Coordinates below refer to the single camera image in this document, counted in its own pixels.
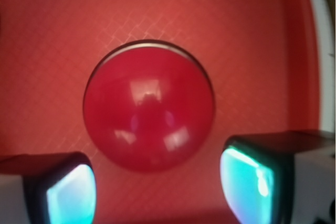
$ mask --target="red dome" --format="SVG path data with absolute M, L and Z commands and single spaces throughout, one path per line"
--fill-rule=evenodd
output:
M 91 139 L 108 158 L 151 172 L 199 149 L 212 125 L 214 99 L 205 72 L 187 53 L 139 43 L 97 67 L 83 111 Z

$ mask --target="white casing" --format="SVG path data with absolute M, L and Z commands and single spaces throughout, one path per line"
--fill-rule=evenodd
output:
M 291 223 L 333 223 L 329 215 L 335 200 L 335 145 L 302 152 L 294 159 L 294 199 Z
M 310 0 L 319 54 L 320 127 L 335 132 L 335 37 L 326 0 Z
M 30 223 L 19 175 L 0 174 L 0 223 Z

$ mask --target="red tray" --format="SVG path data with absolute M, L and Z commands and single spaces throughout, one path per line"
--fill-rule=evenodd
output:
M 235 223 L 219 180 L 226 139 L 319 127 L 309 0 L 0 0 L 0 17 L 0 154 L 86 153 L 97 178 L 96 223 Z M 215 91 L 205 144 L 161 173 L 110 162 L 83 122 L 92 70 L 138 39 L 189 51 Z

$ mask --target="grid pattern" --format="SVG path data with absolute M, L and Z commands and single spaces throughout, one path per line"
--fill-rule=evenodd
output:
M 97 177 L 96 223 L 209 212 L 216 214 L 208 222 L 236 221 L 219 181 L 225 140 L 288 127 L 281 0 L 0 0 L 0 16 L 0 154 L 86 153 Z M 213 129 L 200 151 L 157 174 L 111 163 L 82 118 L 85 86 L 99 60 L 146 38 L 193 54 L 216 99 Z

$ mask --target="red surface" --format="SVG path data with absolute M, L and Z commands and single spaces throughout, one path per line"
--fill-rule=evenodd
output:
M 176 52 L 135 48 L 95 73 L 84 99 L 91 139 L 113 162 L 156 172 L 187 160 L 206 140 L 214 117 L 211 85 Z
M 288 123 L 318 129 L 319 63 L 310 0 L 283 0 L 288 50 Z
M 317 101 L 308 102 L 318 90 L 312 81 L 317 73 L 303 63 L 309 45 L 293 51 L 294 41 L 314 37 L 307 29 L 311 20 L 290 34 L 291 12 L 309 12 L 302 4 L 307 0 L 297 1 L 0 0 L 0 155 L 85 152 L 97 178 L 96 223 L 234 223 L 219 179 L 225 140 L 291 129 L 290 115 L 303 119 L 300 127 L 318 127 Z M 110 162 L 90 140 L 82 117 L 95 65 L 115 47 L 143 38 L 167 40 L 193 54 L 208 72 L 216 100 L 204 145 L 181 166 L 157 174 Z M 309 78 L 292 74 L 292 61 Z M 296 93 L 295 103 L 308 114 L 296 113 L 292 82 L 310 88 Z

